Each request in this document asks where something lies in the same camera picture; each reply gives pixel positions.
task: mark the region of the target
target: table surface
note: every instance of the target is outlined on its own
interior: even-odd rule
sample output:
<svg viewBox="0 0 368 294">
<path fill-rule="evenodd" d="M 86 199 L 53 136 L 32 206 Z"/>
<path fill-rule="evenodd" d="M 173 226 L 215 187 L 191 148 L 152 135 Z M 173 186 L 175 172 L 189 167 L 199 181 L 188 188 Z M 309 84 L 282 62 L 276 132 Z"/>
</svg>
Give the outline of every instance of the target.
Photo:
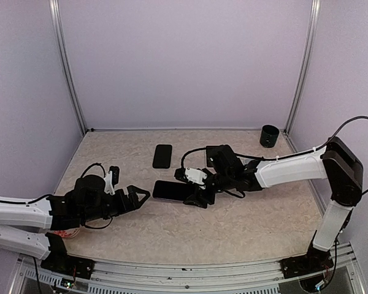
<svg viewBox="0 0 368 294">
<path fill-rule="evenodd" d="M 171 168 L 151 167 L 155 146 L 173 146 Z M 88 132 L 71 160 L 56 195 L 71 190 L 94 162 L 120 167 L 116 189 L 135 185 L 152 192 L 156 180 L 175 181 L 182 155 L 206 145 L 229 144 L 241 154 L 290 154 L 280 136 L 272 149 L 259 144 L 258 131 L 158 130 Z M 187 167 L 204 168 L 205 152 L 191 154 Z M 97 167 L 91 173 L 100 174 Z M 207 209 L 150 198 L 141 209 L 116 217 L 104 230 L 81 228 L 65 239 L 70 254 L 123 262 L 195 265 L 250 262 L 302 254 L 321 222 L 306 181 L 281 184 L 238 199 L 218 194 Z M 101 226 L 105 220 L 90 222 Z"/>
</svg>

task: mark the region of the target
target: lavender wall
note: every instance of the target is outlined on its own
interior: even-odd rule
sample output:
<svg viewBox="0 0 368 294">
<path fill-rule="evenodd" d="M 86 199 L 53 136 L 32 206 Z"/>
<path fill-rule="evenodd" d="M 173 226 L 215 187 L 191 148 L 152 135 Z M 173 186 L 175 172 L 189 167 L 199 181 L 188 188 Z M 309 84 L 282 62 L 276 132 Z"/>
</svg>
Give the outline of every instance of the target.
<svg viewBox="0 0 368 294">
<path fill-rule="evenodd" d="M 283 127 L 299 75 L 311 3 L 60 2 L 87 125 Z"/>
<path fill-rule="evenodd" d="M 0 195 L 52 193 L 79 141 L 48 1 L 0 0 Z M 16 260 L 0 250 L 0 294 Z"/>
<path fill-rule="evenodd" d="M 356 115 L 368 115 L 368 1 L 323 1 L 293 141 L 299 149 L 319 145 Z M 347 125 L 340 138 L 363 162 L 367 188 L 368 122 Z M 318 182 L 317 188 L 328 202 L 327 182 Z M 351 240 L 368 284 L 368 194 L 343 238 Z"/>
</svg>

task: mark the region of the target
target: white bracket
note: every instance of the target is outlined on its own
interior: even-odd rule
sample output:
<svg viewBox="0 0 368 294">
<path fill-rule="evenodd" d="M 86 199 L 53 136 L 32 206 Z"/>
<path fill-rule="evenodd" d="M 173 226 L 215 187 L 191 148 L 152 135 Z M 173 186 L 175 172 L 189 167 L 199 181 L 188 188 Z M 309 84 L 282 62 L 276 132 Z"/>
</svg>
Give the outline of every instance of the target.
<svg viewBox="0 0 368 294">
<path fill-rule="evenodd" d="M 113 184 L 112 184 L 112 177 L 113 177 L 113 172 L 109 171 L 106 177 L 104 178 L 105 180 L 104 192 L 110 195 L 115 195 L 115 188 L 113 187 Z"/>
<path fill-rule="evenodd" d="M 203 180 L 207 178 L 207 174 L 203 171 L 187 167 L 185 169 L 185 177 L 188 181 L 200 185 L 201 189 L 205 189 Z"/>
</svg>

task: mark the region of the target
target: black cup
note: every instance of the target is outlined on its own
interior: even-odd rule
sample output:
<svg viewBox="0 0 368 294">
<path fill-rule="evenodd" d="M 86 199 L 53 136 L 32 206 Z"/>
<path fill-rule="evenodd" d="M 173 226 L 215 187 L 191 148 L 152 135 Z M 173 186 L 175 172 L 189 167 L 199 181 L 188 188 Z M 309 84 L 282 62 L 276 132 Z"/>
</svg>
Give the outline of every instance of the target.
<svg viewBox="0 0 368 294">
<path fill-rule="evenodd" d="M 260 135 L 260 144 L 265 148 L 273 148 L 277 142 L 280 130 L 269 124 L 262 127 L 262 134 Z"/>
</svg>

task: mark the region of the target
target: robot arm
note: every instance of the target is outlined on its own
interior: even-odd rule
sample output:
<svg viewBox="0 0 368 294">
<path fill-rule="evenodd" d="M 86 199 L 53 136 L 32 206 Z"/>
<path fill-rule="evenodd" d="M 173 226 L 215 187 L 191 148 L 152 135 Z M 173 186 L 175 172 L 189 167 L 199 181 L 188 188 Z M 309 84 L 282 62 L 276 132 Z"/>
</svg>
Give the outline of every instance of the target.
<svg viewBox="0 0 368 294">
<path fill-rule="evenodd" d="M 176 179 L 199 186 L 184 204 L 206 208 L 214 204 L 216 193 L 231 189 L 243 194 L 281 183 L 327 178 L 332 190 L 331 201 L 307 253 L 286 258 L 281 264 L 286 278 L 321 271 L 326 265 L 333 266 L 329 250 L 361 200 L 363 173 L 362 163 L 338 137 L 321 149 L 280 159 L 253 160 L 246 165 L 228 145 L 213 148 L 209 159 L 215 174 L 207 169 L 176 170 Z"/>
<path fill-rule="evenodd" d="M 60 236 L 30 233 L 11 225 L 67 230 L 139 209 L 150 197 L 149 191 L 135 186 L 127 187 L 128 194 L 123 189 L 114 191 L 119 172 L 118 167 L 110 167 L 104 179 L 81 176 L 65 196 L 46 195 L 37 200 L 0 197 L 0 248 L 42 259 L 45 269 L 89 279 L 94 261 L 67 255 Z"/>
<path fill-rule="evenodd" d="M 135 186 L 127 187 L 127 195 L 123 189 L 114 191 L 117 183 L 118 167 L 111 167 L 105 179 L 96 175 L 79 178 L 74 190 L 63 197 L 48 195 L 38 202 L 0 197 L 0 224 L 68 230 L 137 210 L 150 197 L 148 191 Z M 139 200 L 138 194 L 145 197 Z"/>
</svg>

